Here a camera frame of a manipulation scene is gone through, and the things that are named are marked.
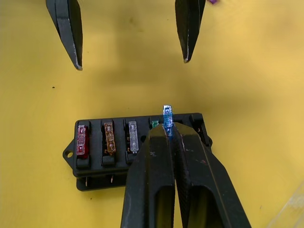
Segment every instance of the red fuse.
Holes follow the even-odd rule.
[[[79,125],[77,130],[77,149],[78,158],[86,159],[89,156],[89,132],[88,127]]]

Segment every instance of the fuse box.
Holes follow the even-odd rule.
[[[173,122],[192,127],[211,147],[202,114],[174,114]],[[77,121],[74,139],[63,151],[77,188],[85,191],[124,186],[148,131],[158,124],[164,124],[163,115]]]

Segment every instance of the purple object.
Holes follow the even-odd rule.
[[[218,2],[218,0],[208,0],[209,2],[211,2],[212,4],[215,4]]]

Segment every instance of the green fuse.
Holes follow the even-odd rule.
[[[160,125],[160,122],[158,120],[151,121],[151,123],[152,123],[152,128],[157,127],[158,125]]]

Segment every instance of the black fuse box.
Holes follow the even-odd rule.
[[[163,123],[162,115],[123,117],[112,119],[79,120],[75,123],[75,136],[63,152],[63,157],[73,169],[76,186],[80,191],[113,188],[124,186],[127,172],[136,157],[130,152],[129,122],[136,121],[139,151],[145,141],[152,123]],[[212,140],[208,137],[202,114],[174,114],[173,121],[192,127],[202,142],[211,147]],[[107,153],[105,123],[112,123],[116,152]],[[85,159],[77,157],[78,126],[87,127],[89,134],[89,156]]]

